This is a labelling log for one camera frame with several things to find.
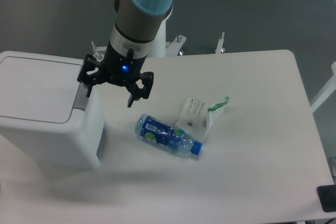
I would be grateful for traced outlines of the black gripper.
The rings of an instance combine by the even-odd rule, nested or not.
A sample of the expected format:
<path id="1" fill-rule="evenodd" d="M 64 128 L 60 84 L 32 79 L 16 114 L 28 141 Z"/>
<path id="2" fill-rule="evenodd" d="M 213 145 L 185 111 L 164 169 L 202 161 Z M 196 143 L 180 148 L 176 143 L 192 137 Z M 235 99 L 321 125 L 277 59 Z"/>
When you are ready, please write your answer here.
<path id="1" fill-rule="evenodd" d="M 134 101 L 148 99 L 153 87 L 154 73 L 140 73 L 145 60 L 146 56 L 127 61 L 127 56 L 119 54 L 109 42 L 102 61 L 86 54 L 77 81 L 87 89 L 87 98 L 90 97 L 93 86 L 98 84 L 107 82 L 125 86 L 130 93 L 127 102 L 127 107 L 130 108 Z"/>

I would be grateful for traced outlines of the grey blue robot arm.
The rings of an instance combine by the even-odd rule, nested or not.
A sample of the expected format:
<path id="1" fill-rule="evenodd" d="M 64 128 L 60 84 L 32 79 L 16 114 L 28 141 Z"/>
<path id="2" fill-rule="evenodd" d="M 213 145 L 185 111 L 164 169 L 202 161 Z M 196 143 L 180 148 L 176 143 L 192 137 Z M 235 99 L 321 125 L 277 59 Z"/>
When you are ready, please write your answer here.
<path id="1" fill-rule="evenodd" d="M 77 80 L 90 97 L 93 86 L 109 83 L 126 87 L 128 107 L 148 99 L 154 73 L 141 72 L 162 21 L 171 13 L 173 0 L 115 0 L 116 20 L 104 58 L 87 54 Z"/>

